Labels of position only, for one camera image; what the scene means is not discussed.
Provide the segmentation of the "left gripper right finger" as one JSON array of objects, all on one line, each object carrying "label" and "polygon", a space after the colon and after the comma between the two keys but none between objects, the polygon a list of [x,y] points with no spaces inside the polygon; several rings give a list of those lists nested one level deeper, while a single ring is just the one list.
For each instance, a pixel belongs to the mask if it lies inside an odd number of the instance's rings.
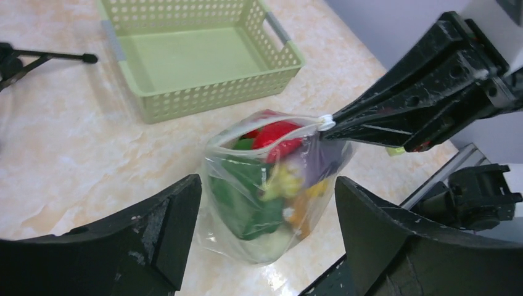
[{"label": "left gripper right finger", "polygon": [[522,294],[521,244],[436,223],[345,176],[335,198],[357,295]]}]

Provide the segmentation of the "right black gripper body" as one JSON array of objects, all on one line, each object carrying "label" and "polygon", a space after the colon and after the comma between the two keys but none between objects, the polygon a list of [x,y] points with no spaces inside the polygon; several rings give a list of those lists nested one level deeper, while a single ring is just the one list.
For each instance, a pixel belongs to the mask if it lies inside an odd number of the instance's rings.
[{"label": "right black gripper body", "polygon": [[510,66],[501,52],[489,40],[470,18],[465,20],[466,24],[475,34],[475,40],[481,44],[485,54],[495,66],[493,76],[482,85],[485,97],[490,106],[480,111],[479,119],[492,118],[497,115],[522,111],[522,68],[510,73]]}]

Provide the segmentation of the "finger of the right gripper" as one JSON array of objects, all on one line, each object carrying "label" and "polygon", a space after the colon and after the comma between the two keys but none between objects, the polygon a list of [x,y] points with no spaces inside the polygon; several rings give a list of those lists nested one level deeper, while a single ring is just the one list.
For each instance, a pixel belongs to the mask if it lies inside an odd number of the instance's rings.
[{"label": "finger of the right gripper", "polygon": [[456,12],[444,12],[421,39],[358,99],[334,114],[337,123],[390,118],[445,102],[482,72],[475,34]]},{"label": "finger of the right gripper", "polygon": [[355,141],[423,152],[437,146],[472,122],[496,114],[480,88],[447,94],[362,94],[336,112],[335,126],[323,131],[325,140]]}]

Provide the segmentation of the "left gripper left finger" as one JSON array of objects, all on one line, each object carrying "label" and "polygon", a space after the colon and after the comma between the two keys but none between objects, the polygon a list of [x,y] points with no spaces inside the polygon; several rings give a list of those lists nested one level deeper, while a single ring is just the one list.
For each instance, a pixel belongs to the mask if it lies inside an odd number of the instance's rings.
[{"label": "left gripper left finger", "polygon": [[1,241],[2,295],[174,295],[182,286],[202,183],[161,192],[60,235]]}]

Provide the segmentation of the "purple toy eggplant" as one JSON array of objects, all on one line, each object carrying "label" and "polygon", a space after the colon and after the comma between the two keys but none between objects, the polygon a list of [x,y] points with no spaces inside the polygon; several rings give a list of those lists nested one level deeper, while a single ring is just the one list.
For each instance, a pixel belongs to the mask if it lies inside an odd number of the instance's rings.
[{"label": "purple toy eggplant", "polygon": [[352,145],[346,141],[320,140],[318,136],[307,137],[288,159],[296,176],[302,179],[302,187],[309,188],[342,169],[353,154]]}]

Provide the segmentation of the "green toy cabbage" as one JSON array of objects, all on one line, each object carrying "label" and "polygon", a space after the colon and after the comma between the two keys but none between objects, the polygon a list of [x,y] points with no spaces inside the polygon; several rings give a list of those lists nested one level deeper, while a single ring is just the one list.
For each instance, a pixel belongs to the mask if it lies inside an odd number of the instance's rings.
[{"label": "green toy cabbage", "polygon": [[250,150],[252,144],[253,139],[240,139],[225,153],[216,147],[205,149],[211,204],[228,230],[243,241],[271,234],[283,224],[284,199],[261,199],[262,185],[272,165],[258,158],[232,154],[234,150]]}]

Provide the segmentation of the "yellow toy lemon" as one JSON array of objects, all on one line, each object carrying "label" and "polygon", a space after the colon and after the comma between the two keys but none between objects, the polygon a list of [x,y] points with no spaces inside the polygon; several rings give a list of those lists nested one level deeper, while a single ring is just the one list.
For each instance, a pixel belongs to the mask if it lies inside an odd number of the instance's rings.
[{"label": "yellow toy lemon", "polygon": [[290,163],[280,163],[271,170],[270,178],[263,184],[262,201],[283,197],[294,198],[305,183],[303,168]]}]

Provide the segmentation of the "red toy chili pepper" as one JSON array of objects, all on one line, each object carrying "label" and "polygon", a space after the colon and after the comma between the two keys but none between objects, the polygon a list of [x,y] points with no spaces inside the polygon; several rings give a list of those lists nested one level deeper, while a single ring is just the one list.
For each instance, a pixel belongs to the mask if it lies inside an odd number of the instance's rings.
[{"label": "red toy chili pepper", "polygon": [[[304,124],[297,123],[295,120],[278,120],[242,134],[235,145],[233,145],[233,149],[251,151],[266,148],[278,142],[287,134],[304,126]],[[267,153],[257,155],[255,160],[262,163],[273,164],[287,157],[292,152],[295,152],[301,146],[302,138],[300,136],[283,140]]]}]

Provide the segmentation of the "clear zip top bag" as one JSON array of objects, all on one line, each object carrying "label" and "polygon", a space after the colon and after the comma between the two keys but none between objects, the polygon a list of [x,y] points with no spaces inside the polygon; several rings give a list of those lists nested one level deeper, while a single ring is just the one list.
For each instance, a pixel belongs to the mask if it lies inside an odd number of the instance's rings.
[{"label": "clear zip top bag", "polygon": [[267,265],[307,238],[353,156],[351,142],[323,138],[335,126],[332,115],[264,110],[212,137],[199,173],[199,244]]}]

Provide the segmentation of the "orange toy ginger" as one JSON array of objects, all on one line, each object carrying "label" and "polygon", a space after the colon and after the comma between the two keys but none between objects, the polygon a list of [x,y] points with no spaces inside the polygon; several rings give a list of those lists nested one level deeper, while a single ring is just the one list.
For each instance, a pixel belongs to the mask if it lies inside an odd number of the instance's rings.
[{"label": "orange toy ginger", "polygon": [[326,193],[328,185],[329,179],[324,179],[314,186],[305,189],[297,197],[287,200],[286,208],[283,209],[282,215],[300,240],[303,240],[311,233],[308,217],[311,212],[311,203]]}]

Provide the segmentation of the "small light green block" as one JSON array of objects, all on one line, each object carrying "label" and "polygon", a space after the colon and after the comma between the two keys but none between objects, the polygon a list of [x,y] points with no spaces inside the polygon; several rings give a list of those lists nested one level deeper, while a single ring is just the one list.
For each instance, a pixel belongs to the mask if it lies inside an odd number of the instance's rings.
[{"label": "small light green block", "polygon": [[387,154],[391,157],[398,156],[406,152],[403,147],[386,147],[385,149]]}]

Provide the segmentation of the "light green plastic basket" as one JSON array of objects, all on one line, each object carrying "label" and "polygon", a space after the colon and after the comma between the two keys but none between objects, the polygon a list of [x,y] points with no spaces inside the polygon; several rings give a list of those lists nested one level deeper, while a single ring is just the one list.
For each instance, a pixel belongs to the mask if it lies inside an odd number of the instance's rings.
[{"label": "light green plastic basket", "polygon": [[279,94],[305,63],[263,1],[98,1],[97,8],[148,124]]}]

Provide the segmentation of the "pink microphone on tripod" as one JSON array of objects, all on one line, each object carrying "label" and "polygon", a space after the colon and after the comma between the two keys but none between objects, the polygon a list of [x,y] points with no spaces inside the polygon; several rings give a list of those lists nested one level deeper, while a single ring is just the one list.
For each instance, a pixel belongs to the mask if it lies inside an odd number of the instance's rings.
[{"label": "pink microphone on tripod", "polygon": [[90,53],[31,51],[16,49],[11,43],[1,42],[1,91],[52,59],[78,60],[85,64],[96,64],[99,60],[97,55]]}]

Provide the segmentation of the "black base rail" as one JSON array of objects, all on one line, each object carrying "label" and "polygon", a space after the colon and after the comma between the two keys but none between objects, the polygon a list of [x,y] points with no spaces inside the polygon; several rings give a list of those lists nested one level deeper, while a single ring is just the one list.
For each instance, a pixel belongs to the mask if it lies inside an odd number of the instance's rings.
[{"label": "black base rail", "polygon": [[307,286],[299,296],[354,296],[355,285],[347,255],[341,256],[324,273]]}]

